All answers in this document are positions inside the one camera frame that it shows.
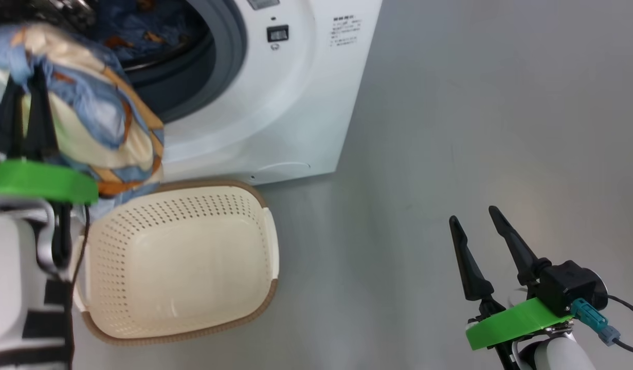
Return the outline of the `white front-loading washing machine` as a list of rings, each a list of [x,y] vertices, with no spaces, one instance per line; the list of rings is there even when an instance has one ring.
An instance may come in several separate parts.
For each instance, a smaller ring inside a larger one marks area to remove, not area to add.
[[[208,26],[204,36],[163,54],[117,58],[163,122],[162,181],[260,184],[335,171],[384,0],[280,0],[262,10],[247,0],[187,2]],[[97,6],[0,0],[0,26],[45,23],[95,42],[88,33]],[[344,15],[363,19],[358,40],[330,47],[332,18]],[[281,24],[290,26],[290,39],[270,44],[266,28]],[[276,162],[311,169],[257,173]]]

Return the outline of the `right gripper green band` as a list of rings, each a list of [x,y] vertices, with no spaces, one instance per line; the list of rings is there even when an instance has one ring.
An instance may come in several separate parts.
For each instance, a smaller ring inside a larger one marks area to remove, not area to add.
[[[499,208],[489,206],[489,214],[497,233],[503,237],[511,253],[520,285],[533,286],[540,279],[540,274],[551,267],[551,261],[548,258],[538,258],[533,253]],[[494,288],[479,269],[467,246],[466,232],[454,215],[449,218],[449,228],[466,300],[489,299],[494,293]],[[559,317],[540,299],[532,298],[482,319],[474,325],[469,324],[466,328],[466,338],[472,350],[479,350],[532,335],[572,318],[569,314]]]

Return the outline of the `small printed text label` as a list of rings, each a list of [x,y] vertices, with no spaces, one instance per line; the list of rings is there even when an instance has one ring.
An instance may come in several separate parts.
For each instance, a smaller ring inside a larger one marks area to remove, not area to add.
[[[356,44],[363,19],[355,15],[336,16],[332,18],[328,41],[330,47]]]

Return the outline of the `cream blue orange-trimmed garment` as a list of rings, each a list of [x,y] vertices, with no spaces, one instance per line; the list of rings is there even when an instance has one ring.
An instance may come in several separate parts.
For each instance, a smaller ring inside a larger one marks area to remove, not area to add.
[[[115,207],[159,187],[164,125],[130,85],[115,54],[45,23],[0,26],[0,98],[6,82],[46,80],[60,164],[91,175]]]

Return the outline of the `round white filter cover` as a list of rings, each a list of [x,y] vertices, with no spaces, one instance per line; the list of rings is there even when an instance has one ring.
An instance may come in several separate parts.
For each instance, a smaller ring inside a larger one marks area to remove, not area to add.
[[[260,167],[257,173],[273,172],[273,173],[293,173],[293,172],[309,172],[311,166],[307,162],[276,162],[267,166]]]

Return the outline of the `blue garment with orange print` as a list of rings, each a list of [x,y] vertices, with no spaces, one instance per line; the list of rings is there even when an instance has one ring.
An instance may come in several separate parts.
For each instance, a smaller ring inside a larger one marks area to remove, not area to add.
[[[98,0],[88,35],[128,61],[174,51],[207,32],[187,0]]]

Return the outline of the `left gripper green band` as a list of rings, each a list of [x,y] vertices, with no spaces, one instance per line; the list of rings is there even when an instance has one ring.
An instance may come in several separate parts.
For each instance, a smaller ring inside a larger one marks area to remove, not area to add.
[[[44,199],[57,203],[91,205],[98,201],[98,185],[88,175],[69,167],[46,164],[59,152],[46,76],[35,66],[28,81],[30,110],[27,127],[27,158],[34,161],[0,162],[0,196]],[[0,154],[6,159],[23,155],[23,88],[8,78],[0,114]]]

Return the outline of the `cream perforated laundry basket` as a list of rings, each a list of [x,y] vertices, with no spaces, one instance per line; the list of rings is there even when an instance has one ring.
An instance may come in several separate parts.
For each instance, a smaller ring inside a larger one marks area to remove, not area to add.
[[[91,221],[74,304],[98,339],[147,346],[255,320],[279,283],[276,224],[246,183],[166,183]]]

